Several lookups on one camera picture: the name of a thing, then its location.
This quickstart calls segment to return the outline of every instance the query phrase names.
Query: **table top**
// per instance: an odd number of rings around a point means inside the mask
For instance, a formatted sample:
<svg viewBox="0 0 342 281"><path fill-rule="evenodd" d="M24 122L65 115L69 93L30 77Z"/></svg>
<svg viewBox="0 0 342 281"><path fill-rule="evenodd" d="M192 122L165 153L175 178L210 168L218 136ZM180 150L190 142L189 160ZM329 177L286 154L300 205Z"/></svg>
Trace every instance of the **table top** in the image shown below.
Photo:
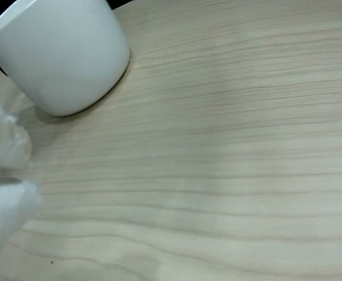
<svg viewBox="0 0 342 281"><path fill-rule="evenodd" d="M92 108L52 118L0 74L40 214L0 281L342 280L342 0L135 0Z"/></svg>

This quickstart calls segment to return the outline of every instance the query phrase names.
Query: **plastic bag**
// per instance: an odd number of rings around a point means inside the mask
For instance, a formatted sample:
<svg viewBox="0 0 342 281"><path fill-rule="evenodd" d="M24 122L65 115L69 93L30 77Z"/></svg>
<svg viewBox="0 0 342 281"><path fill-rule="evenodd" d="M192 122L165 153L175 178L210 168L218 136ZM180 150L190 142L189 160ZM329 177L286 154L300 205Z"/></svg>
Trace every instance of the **plastic bag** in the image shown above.
<svg viewBox="0 0 342 281"><path fill-rule="evenodd" d="M32 143L27 132L17 126L16 118L0 107L0 166L25 166L30 159Z"/></svg>
<svg viewBox="0 0 342 281"><path fill-rule="evenodd" d="M27 132L0 107L0 166L23 167L31 153ZM31 181L0 180L0 250L8 236L20 228L39 208L37 185Z"/></svg>

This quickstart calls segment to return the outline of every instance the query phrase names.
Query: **wooden table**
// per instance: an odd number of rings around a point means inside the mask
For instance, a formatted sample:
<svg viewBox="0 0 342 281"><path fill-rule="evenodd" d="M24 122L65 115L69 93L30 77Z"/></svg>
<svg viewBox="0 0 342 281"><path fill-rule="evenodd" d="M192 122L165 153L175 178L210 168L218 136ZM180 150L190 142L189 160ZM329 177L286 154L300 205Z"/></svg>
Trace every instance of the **wooden table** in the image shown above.
<svg viewBox="0 0 342 281"><path fill-rule="evenodd" d="M51 118L0 74L42 212L0 281L342 281L342 0L135 0L133 55Z"/></svg>

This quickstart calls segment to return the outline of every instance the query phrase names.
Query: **cup rim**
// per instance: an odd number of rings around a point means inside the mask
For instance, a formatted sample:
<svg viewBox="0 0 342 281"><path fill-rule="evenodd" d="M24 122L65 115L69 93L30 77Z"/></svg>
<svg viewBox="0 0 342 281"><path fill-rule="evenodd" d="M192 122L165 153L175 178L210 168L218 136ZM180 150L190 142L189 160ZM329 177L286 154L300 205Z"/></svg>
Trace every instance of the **cup rim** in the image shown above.
<svg viewBox="0 0 342 281"><path fill-rule="evenodd" d="M24 11L28 10L37 0L16 0L0 15L0 31L15 21Z"/></svg>

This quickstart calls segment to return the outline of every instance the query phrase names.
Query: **white mug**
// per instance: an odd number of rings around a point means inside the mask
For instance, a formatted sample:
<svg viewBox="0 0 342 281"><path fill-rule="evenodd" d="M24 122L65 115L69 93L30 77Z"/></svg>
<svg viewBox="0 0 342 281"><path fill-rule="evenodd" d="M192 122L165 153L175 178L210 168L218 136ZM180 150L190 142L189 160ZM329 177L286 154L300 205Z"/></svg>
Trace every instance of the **white mug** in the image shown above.
<svg viewBox="0 0 342 281"><path fill-rule="evenodd" d="M79 112L121 78L130 50L105 0L17 0L0 16L0 66L41 109Z"/></svg>

